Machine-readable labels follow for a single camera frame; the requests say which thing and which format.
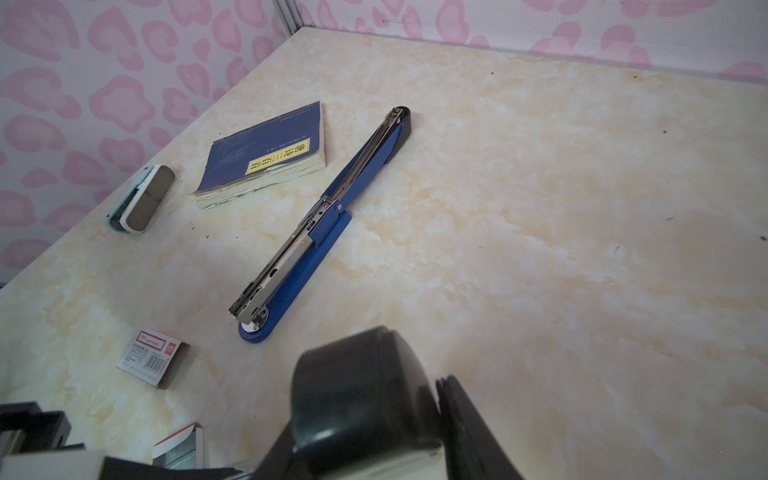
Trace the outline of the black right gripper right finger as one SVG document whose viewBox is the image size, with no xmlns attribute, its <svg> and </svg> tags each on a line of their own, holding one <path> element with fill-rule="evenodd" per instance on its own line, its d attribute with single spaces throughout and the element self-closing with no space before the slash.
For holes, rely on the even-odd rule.
<svg viewBox="0 0 768 480">
<path fill-rule="evenodd" d="M 459 380 L 440 378 L 436 390 L 447 478 L 522 480 Z"/>
</svg>

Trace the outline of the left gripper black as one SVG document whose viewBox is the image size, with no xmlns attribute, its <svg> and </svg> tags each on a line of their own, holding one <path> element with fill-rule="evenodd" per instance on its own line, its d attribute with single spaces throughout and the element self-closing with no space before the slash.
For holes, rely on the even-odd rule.
<svg viewBox="0 0 768 480">
<path fill-rule="evenodd" d="M 1 455 L 81 450 L 68 444 L 71 424 L 63 411 L 43 411 L 36 402 L 1 405 Z"/>
</svg>

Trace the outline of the red white staple box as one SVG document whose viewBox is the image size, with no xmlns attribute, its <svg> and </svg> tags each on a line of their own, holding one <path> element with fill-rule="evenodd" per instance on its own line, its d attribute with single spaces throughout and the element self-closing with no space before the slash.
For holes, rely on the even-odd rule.
<svg viewBox="0 0 768 480">
<path fill-rule="evenodd" d="M 125 347 L 117 369 L 155 389 L 168 389 L 189 348 L 189 344 L 179 339 L 150 328 L 140 328 Z"/>
</svg>

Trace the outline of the staple tray with staples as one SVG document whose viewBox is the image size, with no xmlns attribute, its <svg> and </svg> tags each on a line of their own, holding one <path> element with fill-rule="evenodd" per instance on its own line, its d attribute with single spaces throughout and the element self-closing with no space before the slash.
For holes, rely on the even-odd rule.
<svg viewBox="0 0 768 480">
<path fill-rule="evenodd" d="M 155 444 L 152 465 L 170 470 L 201 470 L 207 467 L 205 430 L 197 422 Z"/>
</svg>

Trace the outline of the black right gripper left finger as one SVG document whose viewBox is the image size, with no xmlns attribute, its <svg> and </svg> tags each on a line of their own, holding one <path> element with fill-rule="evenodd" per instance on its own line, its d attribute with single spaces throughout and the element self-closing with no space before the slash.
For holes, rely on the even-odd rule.
<svg viewBox="0 0 768 480">
<path fill-rule="evenodd" d="M 295 460 L 295 440 L 291 426 L 287 424 L 282 430 L 266 456 L 261 460 L 256 470 L 251 474 L 251 480 L 289 480 Z"/>
</svg>

